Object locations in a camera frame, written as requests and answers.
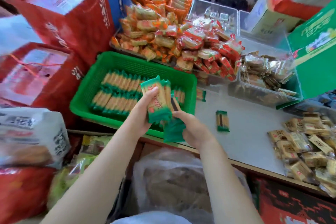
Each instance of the red box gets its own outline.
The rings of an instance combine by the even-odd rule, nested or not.
[[[276,182],[258,184],[259,214],[265,224],[336,223],[336,205]]]
[[[75,50],[88,64],[109,50],[115,33],[108,0],[8,0],[42,41]]]
[[[0,103],[5,107],[45,107],[60,112],[67,126],[69,109],[88,66],[71,50],[28,43],[0,62]]]

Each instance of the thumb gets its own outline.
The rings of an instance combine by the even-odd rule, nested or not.
[[[157,96],[157,94],[159,93],[159,88],[158,87],[154,87],[153,89],[147,91],[142,98],[139,100],[139,104],[140,105],[144,105],[144,106],[148,106],[149,103],[153,100],[154,97]]]
[[[192,114],[184,111],[173,112],[173,116],[182,120],[186,125],[192,123],[192,120],[195,118]]]

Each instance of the plastic basket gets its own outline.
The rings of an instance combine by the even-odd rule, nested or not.
[[[124,70],[126,73],[138,74],[149,78],[159,75],[161,79],[169,80],[172,89],[178,86],[185,91],[185,102],[182,110],[191,114],[195,113],[197,86],[195,75],[120,53],[103,52],[90,68],[70,103],[70,110],[74,114],[115,127],[120,127],[123,124],[126,120],[124,115],[115,114],[110,115],[108,118],[90,108],[92,99],[99,90],[100,82],[111,69]],[[158,125],[152,125],[147,134],[163,138],[163,130]]]

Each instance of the table surface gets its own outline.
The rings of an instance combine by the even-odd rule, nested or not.
[[[217,110],[227,111],[230,132],[217,131]],[[289,120],[290,114],[230,97],[223,85],[219,92],[207,90],[206,102],[197,101],[195,116],[208,126],[230,159],[284,175],[267,132],[283,129],[281,123]]]

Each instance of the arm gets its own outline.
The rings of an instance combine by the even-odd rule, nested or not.
[[[147,106],[158,88],[147,92],[105,149],[45,216],[41,224],[103,224],[110,213],[139,137],[147,132]]]
[[[180,111],[174,116],[187,127],[183,131],[185,141],[199,150],[215,223],[263,224],[224,149],[208,128],[191,114]]]

